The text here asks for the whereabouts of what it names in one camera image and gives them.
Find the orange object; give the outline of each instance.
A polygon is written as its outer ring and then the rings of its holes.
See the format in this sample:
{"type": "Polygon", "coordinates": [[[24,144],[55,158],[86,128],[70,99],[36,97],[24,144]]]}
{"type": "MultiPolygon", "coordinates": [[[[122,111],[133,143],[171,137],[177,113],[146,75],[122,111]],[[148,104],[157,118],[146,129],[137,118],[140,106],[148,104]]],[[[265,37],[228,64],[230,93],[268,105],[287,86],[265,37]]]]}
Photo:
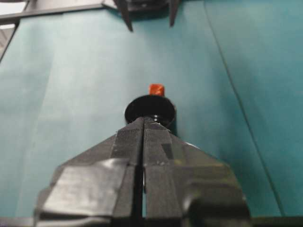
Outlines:
{"type": "Polygon", "coordinates": [[[164,96],[164,90],[162,84],[150,84],[150,95],[164,96]]]}

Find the teal background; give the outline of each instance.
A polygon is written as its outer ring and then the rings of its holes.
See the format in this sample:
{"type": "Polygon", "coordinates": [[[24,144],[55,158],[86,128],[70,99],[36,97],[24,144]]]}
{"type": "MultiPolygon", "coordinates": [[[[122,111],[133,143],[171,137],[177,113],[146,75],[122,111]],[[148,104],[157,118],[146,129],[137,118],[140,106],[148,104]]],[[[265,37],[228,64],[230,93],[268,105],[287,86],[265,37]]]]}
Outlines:
{"type": "Polygon", "coordinates": [[[32,215],[56,166],[125,125],[162,83],[177,135],[227,162],[253,216],[302,215],[300,0],[183,1],[168,17],[21,20],[0,63],[0,216],[32,215]]]}

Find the black prong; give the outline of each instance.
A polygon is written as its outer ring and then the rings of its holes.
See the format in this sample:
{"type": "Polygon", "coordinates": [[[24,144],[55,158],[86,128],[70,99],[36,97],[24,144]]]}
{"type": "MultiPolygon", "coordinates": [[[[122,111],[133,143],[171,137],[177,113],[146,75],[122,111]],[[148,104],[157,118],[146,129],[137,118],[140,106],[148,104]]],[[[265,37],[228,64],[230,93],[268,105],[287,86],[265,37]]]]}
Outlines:
{"type": "Polygon", "coordinates": [[[180,0],[169,0],[169,25],[172,27],[175,23],[180,0]]]}
{"type": "Polygon", "coordinates": [[[131,32],[133,31],[132,22],[129,18],[129,12],[128,12],[128,5],[126,0],[114,0],[115,4],[117,5],[118,10],[121,13],[121,16],[126,23],[128,30],[131,32]]]}

